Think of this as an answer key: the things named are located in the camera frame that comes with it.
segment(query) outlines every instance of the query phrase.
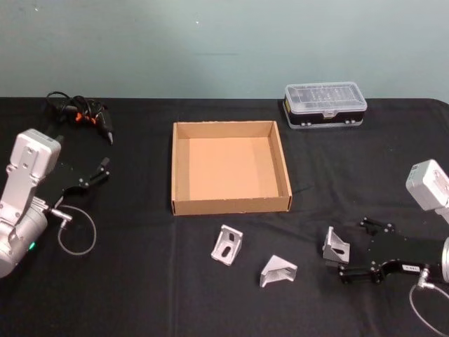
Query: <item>robotic arm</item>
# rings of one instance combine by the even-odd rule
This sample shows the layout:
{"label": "robotic arm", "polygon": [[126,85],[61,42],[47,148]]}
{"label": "robotic arm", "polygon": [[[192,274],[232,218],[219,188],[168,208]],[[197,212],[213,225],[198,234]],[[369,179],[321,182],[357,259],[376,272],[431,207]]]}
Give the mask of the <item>robotic arm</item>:
{"label": "robotic arm", "polygon": [[[425,211],[433,209],[449,223],[449,178],[436,161],[414,165],[406,187]],[[359,226],[372,236],[365,265],[346,265],[349,263],[349,244],[332,230],[323,247],[323,257],[338,264],[338,275],[344,283],[369,280],[379,284],[393,272],[422,275],[425,270],[426,280],[449,282],[449,238],[430,240],[404,237],[396,234],[394,224],[369,218],[364,218]],[[342,259],[340,252],[346,253],[347,258]]]}
{"label": "robotic arm", "polygon": [[[58,184],[58,177],[59,181],[65,179],[67,184],[67,172],[76,175],[67,165],[57,165],[60,150],[60,142],[34,129],[20,133],[15,140],[11,162],[6,167],[8,180],[0,200],[0,277],[8,275],[34,245],[47,227],[46,216],[49,213],[62,220],[61,227],[72,220],[70,215],[57,209],[67,191],[64,183]],[[47,176],[53,169],[56,180],[52,181]],[[99,182],[108,175],[105,166],[100,165],[93,182]],[[36,189],[47,180],[52,191],[48,196],[50,204],[35,196]],[[88,179],[84,181],[77,177],[75,183],[70,179],[68,183],[69,187],[77,184],[83,189],[92,185]]]}

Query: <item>black tablecloth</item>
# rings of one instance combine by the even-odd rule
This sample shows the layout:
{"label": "black tablecloth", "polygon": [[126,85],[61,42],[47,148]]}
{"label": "black tablecloth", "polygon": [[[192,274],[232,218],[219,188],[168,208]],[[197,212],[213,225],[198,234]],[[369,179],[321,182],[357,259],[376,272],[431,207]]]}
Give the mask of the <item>black tablecloth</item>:
{"label": "black tablecloth", "polygon": [[[114,146],[89,128],[60,130],[61,160],[89,170],[111,158],[106,184],[67,200],[95,219],[97,246],[87,257],[68,256],[51,221],[0,280],[0,336],[433,336],[408,303],[416,277],[344,285],[320,250],[332,225],[351,243],[351,259],[363,258],[368,238],[356,224],[364,216],[408,236],[449,236],[444,219],[422,211],[405,187],[415,163],[433,158],[449,171],[448,105],[372,99],[360,127],[294,131],[276,100],[104,101]],[[41,108],[42,99],[0,100],[1,165],[16,134],[41,123]],[[278,122],[291,211],[172,216],[173,122],[258,119]],[[0,175],[0,186],[5,181]],[[210,257],[223,223],[244,233],[231,267]],[[298,266],[296,280],[261,289],[273,254]],[[449,332],[449,303],[430,291],[416,302]]]}

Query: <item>open cardboard box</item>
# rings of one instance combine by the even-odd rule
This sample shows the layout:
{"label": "open cardboard box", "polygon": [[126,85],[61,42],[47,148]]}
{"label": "open cardboard box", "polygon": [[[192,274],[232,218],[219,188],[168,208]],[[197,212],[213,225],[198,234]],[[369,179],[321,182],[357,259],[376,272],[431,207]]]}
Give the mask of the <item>open cardboard box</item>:
{"label": "open cardboard box", "polygon": [[173,214],[289,211],[292,192],[275,121],[173,124]]}

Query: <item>light blue wall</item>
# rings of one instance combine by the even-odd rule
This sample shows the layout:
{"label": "light blue wall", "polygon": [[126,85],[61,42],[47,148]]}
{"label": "light blue wall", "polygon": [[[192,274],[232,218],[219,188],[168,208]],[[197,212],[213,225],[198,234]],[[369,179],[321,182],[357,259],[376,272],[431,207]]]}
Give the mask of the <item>light blue wall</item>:
{"label": "light blue wall", "polygon": [[0,0],[0,96],[280,98],[312,81],[449,102],[449,1]]}

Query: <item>clear plastic lid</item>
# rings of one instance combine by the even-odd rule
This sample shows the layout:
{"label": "clear plastic lid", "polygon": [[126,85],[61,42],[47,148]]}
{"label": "clear plastic lid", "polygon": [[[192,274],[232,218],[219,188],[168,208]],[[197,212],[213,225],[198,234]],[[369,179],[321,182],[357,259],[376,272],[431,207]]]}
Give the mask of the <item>clear plastic lid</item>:
{"label": "clear plastic lid", "polygon": [[286,97],[293,114],[365,111],[367,104],[354,82],[289,84]]}

